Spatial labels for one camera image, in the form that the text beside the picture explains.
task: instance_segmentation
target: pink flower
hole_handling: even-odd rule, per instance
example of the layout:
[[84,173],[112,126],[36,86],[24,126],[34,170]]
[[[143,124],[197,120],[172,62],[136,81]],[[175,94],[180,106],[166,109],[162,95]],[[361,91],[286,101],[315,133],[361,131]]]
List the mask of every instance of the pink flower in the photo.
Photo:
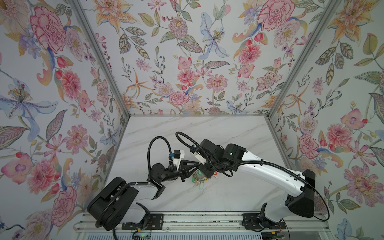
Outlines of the pink flower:
[[44,153],[44,157],[46,157],[46,156],[52,154],[52,157],[51,157],[51,158],[53,159],[54,157],[56,157],[56,153],[57,153],[57,152],[61,152],[61,149],[59,149],[59,146],[64,142],[64,139],[61,140],[61,137],[62,137],[62,135],[59,134],[59,136],[58,136],[58,138],[57,138],[57,141],[56,141],[56,137],[53,136],[53,137],[52,137],[52,143],[53,143],[53,144],[50,144],[50,143],[47,143],[47,144],[46,144],[46,147],[49,148],[49,149],[52,149],[52,150],[50,150],[50,151],[48,151],[48,152],[45,152],[45,153]]
[[67,28],[65,33],[65,46],[77,60],[81,61],[83,58],[83,45],[75,29]]
[[323,82],[322,78],[323,77],[317,78],[315,80],[315,82],[313,83],[313,87],[312,88],[314,89],[313,92],[314,92],[315,95],[317,95],[317,94],[321,95],[321,91],[323,90],[323,88],[321,88],[323,86],[321,84]]
[[192,64],[191,58],[179,57],[178,69],[188,69]]
[[151,9],[157,7],[160,10],[160,6],[164,6],[167,4],[166,2],[162,2],[161,0],[151,0],[151,3],[148,3],[148,6],[153,6]]
[[383,203],[383,195],[380,193],[384,191],[384,185],[376,182],[378,176],[372,174],[368,176],[369,168],[363,166],[352,167],[352,172],[345,169],[344,178],[349,181],[347,184],[347,195],[356,197],[356,200],[361,204],[362,197],[365,199],[365,204],[374,207],[377,202]]
[[96,85],[97,87],[97,97],[96,99],[103,103],[103,106],[106,107],[108,105],[108,84],[107,81],[104,79],[102,83],[98,83]]
[[33,33],[40,45],[57,54],[65,45],[65,31],[60,18],[46,7],[35,7],[35,15],[30,17]]
[[237,90],[245,92],[249,90],[249,86],[245,83],[245,81],[242,81],[240,83],[237,83]]
[[182,38],[188,33],[187,23],[179,17],[172,19],[168,27],[177,38]]
[[276,75],[273,72],[267,72],[262,78],[257,79],[257,91],[268,89],[273,86],[275,83],[280,81],[283,78],[283,75]]
[[261,30],[271,31],[288,21],[294,9],[291,0],[268,0],[257,17],[257,24],[262,24]]
[[12,179],[17,184],[22,184],[26,180],[32,167],[32,161],[28,154],[23,154],[19,159],[8,162],[1,168],[1,172]]
[[59,192],[51,211],[53,225],[60,227],[67,221],[73,213],[76,197],[76,190],[72,186],[68,186],[67,190]]
[[372,160],[370,160],[368,157],[375,157],[375,154],[373,153],[364,153],[365,151],[368,150],[369,148],[369,145],[364,145],[361,147],[361,149],[359,149],[359,141],[355,141],[355,147],[351,147],[351,145],[348,144],[348,147],[349,149],[356,153],[355,155],[353,155],[353,158],[356,159],[357,157],[360,157],[360,160],[364,163],[365,166],[368,167],[368,165],[366,164],[369,163],[370,165],[372,166],[375,166],[376,163]]
[[97,41],[100,43],[100,44],[106,44],[107,42],[104,42],[105,40],[105,37],[104,36],[101,36],[99,37],[99,33],[95,33],[95,36],[97,38]]
[[28,178],[30,192],[38,194],[40,190],[44,192],[52,184],[55,177],[55,167],[50,160],[42,160],[32,168],[32,177]]
[[273,61],[273,68],[279,69],[281,67],[281,58],[275,59]]
[[177,91],[169,96],[169,101],[175,105],[183,105],[189,101],[189,95],[185,92]]
[[137,60],[136,60],[136,66],[141,70],[141,69],[143,69],[144,71],[148,71],[149,69],[151,69],[152,67],[148,64],[148,63],[146,63],[146,62],[144,62],[145,61],[145,59],[143,59],[143,60],[141,60],[140,58],[138,58]]
[[163,85],[159,86],[159,94],[161,96],[169,97],[169,95],[171,95],[172,93],[174,93],[174,90],[173,90],[171,84],[166,83],[166,84],[163,84]]
[[328,127],[327,137],[336,147],[345,147],[352,141],[352,132],[341,124],[331,124]]
[[310,135],[304,134],[299,138],[300,151],[305,154],[309,159],[314,159],[319,155],[317,149],[319,145],[316,143],[316,139]]
[[340,120],[350,129],[359,129],[364,127],[364,123],[362,122],[362,115],[358,108],[352,110],[347,115],[344,115]]
[[218,75],[216,74],[214,77],[211,76],[208,80],[207,80],[207,85],[206,87],[208,89],[213,89],[215,92],[219,93],[220,91],[223,91],[224,88],[226,88],[228,85],[227,85],[227,82],[228,82],[228,79],[226,79],[223,75]]
[[92,106],[91,100],[89,99],[88,94],[85,90],[83,90],[79,95],[79,104],[80,104],[81,110],[83,110],[84,112],[86,112],[85,110],[86,108],[89,108],[90,106]]
[[87,129],[83,128],[82,124],[77,127],[72,126],[72,131],[68,131],[67,134],[69,137],[64,138],[64,142],[67,143],[68,150],[72,149],[72,154],[78,154],[80,148],[88,146]]
[[101,111],[100,110],[91,110],[91,118],[95,122],[99,121],[101,119]]
[[300,29],[300,26],[299,21],[292,19],[275,30],[275,40],[273,41],[275,48],[291,41]]
[[64,71],[64,74],[61,77],[61,87],[67,97],[76,99],[81,91],[80,78],[77,76],[77,73]]
[[251,75],[253,69],[255,68],[255,66],[253,64],[249,65],[244,65],[240,71],[239,71],[239,75],[241,75],[243,78],[249,78],[249,76]]
[[317,127],[317,120],[314,120],[313,118],[306,117],[304,120],[300,122],[300,128],[301,131],[304,134],[313,135],[314,131]]
[[241,51],[238,59],[241,64],[253,63],[260,57],[261,53],[262,52],[260,51],[260,47],[258,45],[248,45]]
[[195,77],[195,73],[191,69],[181,70],[177,75],[177,79],[183,84],[192,83]]
[[210,74],[210,73],[212,73],[212,70],[210,70],[209,68],[206,68],[205,70],[204,70],[204,68],[200,68],[200,71],[199,70],[196,70],[196,72],[198,73],[196,76],[197,77],[203,77],[204,78],[204,76],[209,76],[209,77],[211,77],[212,75]]

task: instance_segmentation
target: red berry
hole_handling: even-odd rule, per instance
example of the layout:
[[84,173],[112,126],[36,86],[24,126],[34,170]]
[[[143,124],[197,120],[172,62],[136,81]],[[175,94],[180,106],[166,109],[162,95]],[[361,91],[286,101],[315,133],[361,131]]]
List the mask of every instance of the red berry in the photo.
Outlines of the red berry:
[[62,76],[63,76],[63,72],[62,71],[59,70],[59,71],[56,72],[56,78],[57,79],[60,79]]
[[245,45],[248,46],[248,45],[251,45],[252,44],[252,41],[251,40],[248,40],[245,42]]

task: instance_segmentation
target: orange flower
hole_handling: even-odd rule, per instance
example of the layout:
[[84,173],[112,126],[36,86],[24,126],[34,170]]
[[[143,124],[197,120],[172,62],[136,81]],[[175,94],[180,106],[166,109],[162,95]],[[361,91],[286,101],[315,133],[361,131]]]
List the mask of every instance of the orange flower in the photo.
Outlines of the orange flower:
[[127,11],[133,6],[124,0],[92,0],[96,6],[93,11],[97,12],[96,23],[109,22],[120,35],[121,23],[140,23]]
[[332,44],[338,41],[343,35],[360,44],[360,26],[371,19],[370,11],[374,9],[379,0],[347,0],[344,9],[336,14],[336,18],[329,24],[328,28],[335,28],[335,38]]

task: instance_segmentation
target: pink peony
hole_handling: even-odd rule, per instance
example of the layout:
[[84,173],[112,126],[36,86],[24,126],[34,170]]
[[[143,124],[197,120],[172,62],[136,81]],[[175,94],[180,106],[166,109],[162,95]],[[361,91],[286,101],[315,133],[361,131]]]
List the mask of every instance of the pink peony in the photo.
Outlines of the pink peony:
[[26,176],[29,174],[32,167],[32,162],[27,153],[22,154],[19,159],[8,162],[1,168],[1,172],[12,179],[17,184],[22,184],[26,180]]
[[271,31],[288,21],[294,9],[291,0],[268,0],[257,17],[257,24],[262,24],[261,30]]
[[91,100],[89,99],[88,94],[85,90],[83,90],[79,95],[79,104],[80,104],[81,110],[83,110],[84,112],[86,112],[85,110],[86,108],[89,108],[92,106]]
[[183,105],[189,101],[189,95],[185,92],[177,91],[169,96],[169,101],[175,105]]
[[30,17],[33,33],[46,50],[48,47],[57,54],[65,45],[65,31],[58,15],[46,7],[35,7],[35,15]]
[[352,141],[352,132],[341,124],[331,124],[328,127],[327,137],[336,147],[346,147]]
[[180,73],[177,75],[177,79],[183,84],[193,82],[193,80],[195,80],[195,77],[195,73],[191,69],[181,70]]
[[59,192],[51,211],[53,225],[60,227],[67,221],[74,210],[76,197],[76,190],[72,186]]
[[191,58],[179,57],[178,69],[188,69],[192,64]]
[[253,64],[249,65],[244,65],[240,71],[239,71],[239,75],[241,75],[243,78],[249,78],[249,76],[251,75],[253,69],[255,68],[255,66]]
[[304,120],[300,122],[301,131],[307,135],[313,135],[315,129],[317,127],[317,120],[313,118],[306,117]]
[[261,53],[262,52],[260,51],[260,47],[258,45],[248,45],[241,51],[238,59],[241,64],[253,63],[260,57]]
[[257,81],[257,91],[268,89],[273,86],[275,83],[280,81],[283,78],[283,75],[276,75],[273,72],[267,72],[262,78],[258,78]]
[[159,94],[163,97],[169,97],[174,92],[172,85],[169,83],[159,86]]
[[77,73],[64,71],[61,77],[61,87],[67,97],[76,99],[81,91],[80,78],[77,76]]
[[240,83],[237,83],[237,90],[245,92],[249,90],[249,86],[245,83],[245,81],[242,81]]
[[319,155],[317,149],[319,145],[316,143],[316,139],[310,135],[304,134],[299,138],[300,142],[300,151],[305,154],[309,159],[314,159]]
[[362,198],[365,199],[365,204],[374,207],[377,202],[383,203],[384,185],[376,182],[379,177],[376,174],[369,175],[369,168],[363,166],[352,167],[352,171],[345,169],[344,178],[349,181],[347,184],[347,195],[356,197],[356,200],[361,204]]
[[172,19],[168,27],[177,38],[182,38],[188,33],[187,23],[179,17]]
[[108,105],[108,84],[107,81],[104,79],[102,83],[98,83],[96,85],[97,87],[97,97],[96,99],[103,103],[103,106],[106,107]]
[[358,108],[352,110],[347,115],[344,115],[340,120],[350,129],[359,129],[364,127],[362,115]]
[[213,89],[215,92],[219,93],[220,91],[223,91],[224,88],[226,88],[228,85],[227,85],[227,82],[228,82],[228,79],[226,79],[223,75],[218,75],[216,74],[214,77],[211,76],[208,80],[207,80],[207,85],[206,87],[208,89]]
[[67,149],[72,149],[72,154],[78,154],[80,148],[88,146],[88,135],[86,135],[87,130],[83,128],[82,124],[77,127],[72,126],[72,131],[68,131],[67,134],[69,137],[64,138],[64,141],[67,143]]
[[44,192],[52,184],[55,177],[55,167],[50,160],[42,160],[32,168],[32,177],[28,178],[30,192],[38,194],[40,190]]
[[273,41],[275,48],[291,41],[300,29],[300,26],[299,21],[292,19],[275,30],[275,40]]
[[83,43],[75,29],[67,28],[65,33],[65,46],[77,60],[81,61],[83,58]]

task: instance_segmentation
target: green leaf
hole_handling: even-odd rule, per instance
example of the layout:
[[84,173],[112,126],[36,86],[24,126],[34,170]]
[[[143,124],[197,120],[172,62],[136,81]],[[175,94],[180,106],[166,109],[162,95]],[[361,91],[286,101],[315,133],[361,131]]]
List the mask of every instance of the green leaf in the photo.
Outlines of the green leaf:
[[354,66],[362,67],[362,66],[370,64],[373,60],[374,60],[373,58],[364,58],[360,62],[354,64]]
[[355,203],[350,199],[340,200],[339,203],[348,210],[354,210],[354,209],[360,208],[360,206],[357,203]]
[[308,23],[308,25],[311,24],[311,23],[314,22],[314,21],[319,20],[320,17],[321,17],[321,15],[322,15],[322,13],[323,13],[323,12],[316,14],[316,15],[310,20],[310,23]]
[[149,16],[146,13],[138,13],[138,15],[141,17],[141,20],[143,20],[144,24],[147,26],[154,26],[155,22],[153,21],[153,18]]
[[163,37],[161,37],[160,43],[163,43],[165,41],[172,40],[175,38],[176,36],[171,31],[168,31],[163,35]]
[[259,95],[256,96],[256,99],[260,99],[260,98],[264,97],[264,96],[265,96],[266,94],[268,94],[268,93],[271,93],[271,91],[266,90],[265,92],[260,93]]
[[313,4],[312,0],[303,0],[303,1],[295,3],[295,7],[297,7],[297,8],[306,8],[306,7],[311,6],[312,4]]
[[185,20],[192,22],[191,16],[189,15],[188,12],[186,12],[186,11],[182,11],[182,12],[181,12],[181,15],[183,16],[183,18],[184,18]]
[[364,45],[362,47],[362,52],[366,55],[371,55],[375,52],[376,47],[377,37],[372,33],[368,33],[367,38],[365,39]]
[[380,74],[381,74],[381,72],[379,72],[379,71],[369,71],[369,72],[365,72],[365,73],[362,73],[362,74],[354,76],[354,77],[356,79],[365,80],[365,81],[372,83],[372,84],[380,84],[380,82],[381,82]]

